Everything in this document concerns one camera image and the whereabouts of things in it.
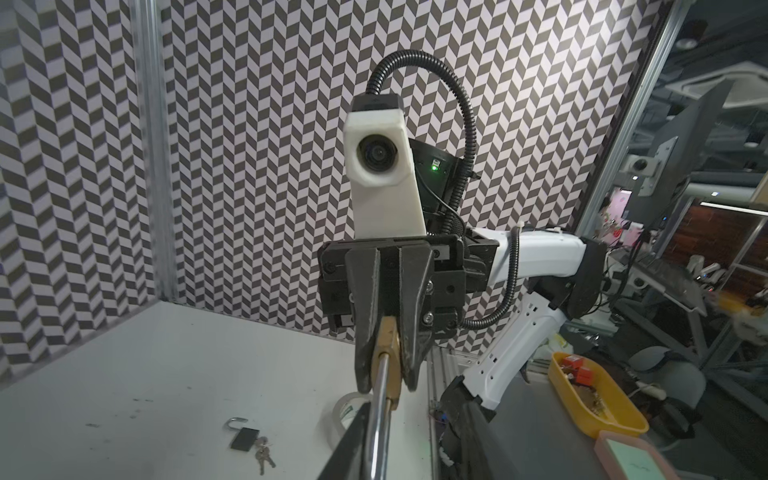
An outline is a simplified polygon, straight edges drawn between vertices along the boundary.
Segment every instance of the light fixture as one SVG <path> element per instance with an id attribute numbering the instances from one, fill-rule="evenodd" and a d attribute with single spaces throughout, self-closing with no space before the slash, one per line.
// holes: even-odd
<path id="1" fill-rule="evenodd" d="M 765 137 L 765 134 L 760 131 L 750 131 L 750 134 L 746 136 L 746 140 L 744 141 L 744 147 L 747 148 L 757 148 L 760 146 L 760 143 L 763 141 L 763 137 Z"/>
<path id="2" fill-rule="evenodd" d="M 680 50 L 692 50 L 699 46 L 704 31 L 707 30 L 706 20 L 689 20 L 680 27 L 674 46 Z"/>
<path id="3" fill-rule="evenodd" d="M 667 112 L 667 120 L 672 120 L 678 114 L 683 113 L 683 110 L 685 110 L 685 105 L 681 105 L 681 104 L 670 105 L 670 110 Z"/>
<path id="4" fill-rule="evenodd" d="M 705 207 L 722 208 L 723 210 L 733 210 L 734 212 L 744 212 L 745 214 L 755 214 L 755 215 L 762 215 L 764 217 L 768 217 L 768 212 L 765 212 L 762 210 L 754 210 L 752 208 L 731 207 L 730 205 L 711 204 L 710 202 L 701 202 L 699 205 L 704 205 Z"/>

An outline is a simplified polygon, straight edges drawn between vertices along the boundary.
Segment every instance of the robotic arm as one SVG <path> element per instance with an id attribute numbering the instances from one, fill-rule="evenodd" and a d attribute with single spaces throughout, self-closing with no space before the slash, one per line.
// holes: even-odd
<path id="1" fill-rule="evenodd" d="M 435 72 L 457 95 L 467 139 L 463 161 L 409 140 L 402 99 L 379 94 L 386 75 L 406 65 Z M 344 157 L 355 240 L 320 248 L 318 287 L 331 328 L 355 326 L 357 386 L 372 391 L 373 400 L 320 478 L 384 478 L 389 418 L 402 383 L 416 390 L 435 340 L 498 322 L 514 302 L 516 279 L 528 278 L 521 310 L 441 400 L 464 476 L 509 478 L 511 466 L 495 451 L 487 421 L 541 341 L 597 299 L 604 245 L 559 231 L 465 229 L 456 209 L 472 176 L 474 139 L 472 109 L 458 79 L 423 52 L 382 60 L 367 93 L 353 99 Z M 466 294 L 502 280 L 508 282 L 502 307 L 484 319 L 466 319 Z"/>

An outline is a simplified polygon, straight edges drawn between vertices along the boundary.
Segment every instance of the herringbone wallpaper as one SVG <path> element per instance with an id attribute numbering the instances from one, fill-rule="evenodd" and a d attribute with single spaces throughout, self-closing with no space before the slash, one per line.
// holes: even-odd
<path id="1" fill-rule="evenodd" d="M 17 0 L 0 12 L 0 67 L 2 377 L 154 284 L 129 4 Z"/>
<path id="2" fill-rule="evenodd" d="M 342 128 L 375 64 L 445 59 L 477 113 L 481 180 L 462 216 L 566 224 L 659 2 L 171 2 L 164 57 L 180 301 L 329 335 L 314 253 L 354 231 Z M 409 133 L 463 148 L 448 89 L 398 71 Z M 469 315 L 503 285 L 471 299 Z M 477 352 L 495 331 L 451 346 Z M 342 339 L 353 339 L 345 331 Z"/>

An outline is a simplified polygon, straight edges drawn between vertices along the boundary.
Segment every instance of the pink container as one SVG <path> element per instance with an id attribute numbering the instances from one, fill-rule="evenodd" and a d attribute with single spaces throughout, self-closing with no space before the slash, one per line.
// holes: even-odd
<path id="1" fill-rule="evenodd" d="M 611 451 L 611 447 L 608 446 L 607 440 L 613 440 L 615 442 L 623 443 L 635 447 L 637 449 L 645 450 L 656 462 L 657 467 L 661 470 L 662 475 L 666 480 L 680 480 L 680 477 L 675 473 L 674 468 L 667 463 L 667 460 L 654 448 L 653 445 L 645 440 L 636 439 L 620 433 L 609 432 L 603 430 L 598 434 L 598 440 L 594 443 L 594 452 L 597 454 L 600 463 L 603 464 L 608 477 L 611 480 L 628 480 L 624 474 L 624 470 L 619 465 L 614 453 Z"/>

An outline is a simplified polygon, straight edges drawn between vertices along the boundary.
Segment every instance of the open padlock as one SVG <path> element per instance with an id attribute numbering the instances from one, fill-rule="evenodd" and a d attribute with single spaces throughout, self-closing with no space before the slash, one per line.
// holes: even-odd
<path id="1" fill-rule="evenodd" d="M 247 427 L 233 427 L 231 425 L 232 422 L 247 422 L 248 419 L 244 419 L 242 417 L 232 417 L 231 419 L 227 420 L 227 423 L 224 424 L 225 427 L 227 427 L 229 430 L 234 430 L 237 432 L 237 435 L 235 435 L 235 438 L 232 440 L 232 443 L 230 444 L 230 448 L 233 450 L 240 450 L 241 452 L 248 452 L 250 451 L 250 448 L 253 446 L 253 444 L 256 442 L 256 439 L 259 438 L 259 431 L 254 429 L 249 429 Z"/>

